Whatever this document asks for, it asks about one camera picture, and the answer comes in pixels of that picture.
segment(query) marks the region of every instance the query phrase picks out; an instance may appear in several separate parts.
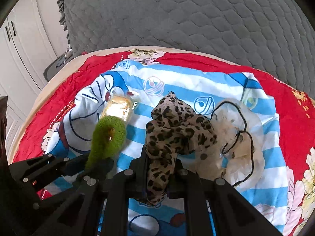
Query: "striped blanket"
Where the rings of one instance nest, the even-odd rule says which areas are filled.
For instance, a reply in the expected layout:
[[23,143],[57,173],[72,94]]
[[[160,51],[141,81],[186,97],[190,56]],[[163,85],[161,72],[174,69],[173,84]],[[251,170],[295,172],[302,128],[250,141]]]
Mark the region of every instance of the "striped blanket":
[[[129,167],[140,157],[145,141],[145,125],[162,96],[173,91],[197,113],[209,116],[225,98],[242,101],[261,120],[264,132],[265,168],[257,185],[241,194],[279,230],[286,223],[288,180],[279,147],[279,115],[275,101],[267,96],[251,73],[204,73],[199,70],[161,64],[142,65],[123,60],[110,71],[78,92],[76,106],[63,118],[48,142],[47,153],[73,158],[89,152],[94,127],[113,92],[135,91],[140,103],[127,125],[127,140],[115,172]],[[180,156],[193,162],[194,155]],[[46,187],[52,194],[71,187],[74,178],[60,177]],[[184,204],[181,199],[164,200],[147,207],[134,199],[129,202],[128,235],[185,235]]]

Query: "silver screw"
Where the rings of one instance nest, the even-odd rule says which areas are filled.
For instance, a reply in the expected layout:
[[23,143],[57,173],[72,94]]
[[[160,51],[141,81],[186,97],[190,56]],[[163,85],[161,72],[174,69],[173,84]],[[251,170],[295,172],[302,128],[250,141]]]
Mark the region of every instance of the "silver screw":
[[131,176],[133,174],[133,170],[127,169],[123,173],[124,173],[125,176]]
[[215,183],[216,183],[217,185],[224,185],[224,184],[225,184],[225,180],[224,180],[223,178],[217,178],[217,179],[215,180]]
[[96,179],[90,178],[86,183],[87,183],[89,186],[92,186],[92,185],[95,185],[96,182],[97,182]]
[[178,174],[181,176],[187,176],[188,175],[188,171],[186,169],[181,169],[178,171]]
[[84,177],[83,177],[83,180],[84,180],[84,181],[87,181],[87,180],[89,180],[89,179],[91,179],[89,176],[84,176]]
[[35,202],[33,204],[33,209],[38,210],[39,209],[39,204],[37,202]]

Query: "green fuzzy object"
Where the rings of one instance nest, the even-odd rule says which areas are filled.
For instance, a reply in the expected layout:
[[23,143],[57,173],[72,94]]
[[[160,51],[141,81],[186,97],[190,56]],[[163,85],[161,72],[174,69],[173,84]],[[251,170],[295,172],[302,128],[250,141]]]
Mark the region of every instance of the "green fuzzy object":
[[93,132],[91,152],[85,168],[88,169],[99,160],[118,153],[125,142],[126,134],[122,119],[111,115],[102,117]]

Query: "red cartoon nose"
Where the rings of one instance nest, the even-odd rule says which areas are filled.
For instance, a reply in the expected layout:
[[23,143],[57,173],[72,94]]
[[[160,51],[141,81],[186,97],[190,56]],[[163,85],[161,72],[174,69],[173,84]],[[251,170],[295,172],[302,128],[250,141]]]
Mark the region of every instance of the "red cartoon nose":
[[111,97],[111,95],[109,94],[109,92],[106,92],[106,94],[105,94],[105,100],[106,100],[106,102],[109,100],[110,97]]

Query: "white wall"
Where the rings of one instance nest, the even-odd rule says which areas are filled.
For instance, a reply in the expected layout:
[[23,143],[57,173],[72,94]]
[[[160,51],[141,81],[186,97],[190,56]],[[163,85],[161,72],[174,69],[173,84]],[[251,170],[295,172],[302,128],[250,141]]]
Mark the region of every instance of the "white wall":
[[38,11],[50,43],[59,57],[67,50],[67,31],[60,25],[57,0],[37,0]]

